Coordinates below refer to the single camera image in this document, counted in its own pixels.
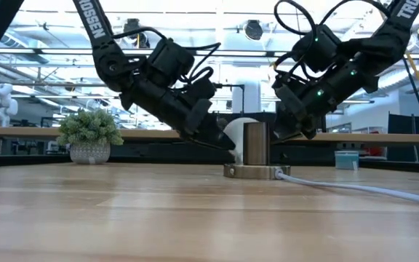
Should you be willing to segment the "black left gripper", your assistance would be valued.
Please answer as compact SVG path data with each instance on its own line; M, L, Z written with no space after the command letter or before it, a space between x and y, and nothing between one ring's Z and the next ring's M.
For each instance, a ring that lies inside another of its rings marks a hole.
M226 151L235 149L232 139L224 133L228 121L218 115L207 114L199 126L199 134L190 135L185 132L187 115L197 100L207 98L198 98L185 92L159 87L141 78L136 78L130 88L123 90L119 97L125 109L130 108L132 104L138 105L178 132L185 142Z

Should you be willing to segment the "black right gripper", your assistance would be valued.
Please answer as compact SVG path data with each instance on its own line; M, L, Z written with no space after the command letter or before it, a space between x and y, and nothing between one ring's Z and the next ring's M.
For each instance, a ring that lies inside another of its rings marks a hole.
M287 72L279 74L273 83L274 91L284 85L288 86L305 106L307 117L298 121L293 115L277 115L272 125L271 141L283 143L299 137L313 139L318 119L334 111L360 89L376 91L378 80L378 76L363 71L355 62L339 65L313 81L306 81Z

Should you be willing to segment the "white frosted lightbulb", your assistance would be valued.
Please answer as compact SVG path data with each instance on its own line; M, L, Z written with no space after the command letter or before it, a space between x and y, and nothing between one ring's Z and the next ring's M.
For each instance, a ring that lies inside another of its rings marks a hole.
M243 164L244 124L251 122L258 121L249 117L240 117L229 122L223 130L235 144L235 148L228 152L234 157L236 164Z

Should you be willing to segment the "brass lamp socket base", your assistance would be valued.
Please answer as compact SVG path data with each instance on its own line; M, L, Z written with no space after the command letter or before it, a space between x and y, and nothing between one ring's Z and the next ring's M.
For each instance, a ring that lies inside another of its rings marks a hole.
M251 122L244 124L243 164L225 164L223 176L226 178L249 180L281 180L282 175L290 175L289 165L271 163L271 139L268 123Z

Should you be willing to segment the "small blue cup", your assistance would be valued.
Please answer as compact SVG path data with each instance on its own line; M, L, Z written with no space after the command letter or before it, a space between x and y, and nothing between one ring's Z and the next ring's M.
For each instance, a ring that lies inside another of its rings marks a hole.
M358 151L336 151L335 152L335 168L338 170L354 170L359 169L359 152Z

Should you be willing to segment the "light wooden desk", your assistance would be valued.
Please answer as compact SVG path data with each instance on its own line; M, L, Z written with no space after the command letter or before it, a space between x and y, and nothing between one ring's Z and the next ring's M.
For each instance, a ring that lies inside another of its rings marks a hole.
M120 130L123 139L178 139L173 130ZM60 135L55 127L0 127L0 136L35 136L57 137ZM339 143L412 143L419 144L419 135L412 134L353 134L353 133L319 133L312 140L304 137L292 141L306 142L339 142Z

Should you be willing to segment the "black partition panel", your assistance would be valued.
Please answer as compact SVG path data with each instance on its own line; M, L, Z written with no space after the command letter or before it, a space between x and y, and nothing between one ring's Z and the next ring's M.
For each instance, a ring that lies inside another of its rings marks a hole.
M389 134L419 134L419 116L388 115Z

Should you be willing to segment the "green succulent in grey pot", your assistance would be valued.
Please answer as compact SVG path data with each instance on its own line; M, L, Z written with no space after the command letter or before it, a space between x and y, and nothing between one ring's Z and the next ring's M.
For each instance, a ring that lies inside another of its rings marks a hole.
M77 164L104 164L111 146L124 143L114 117L103 109L80 111L60 121L57 142L67 146L71 160Z

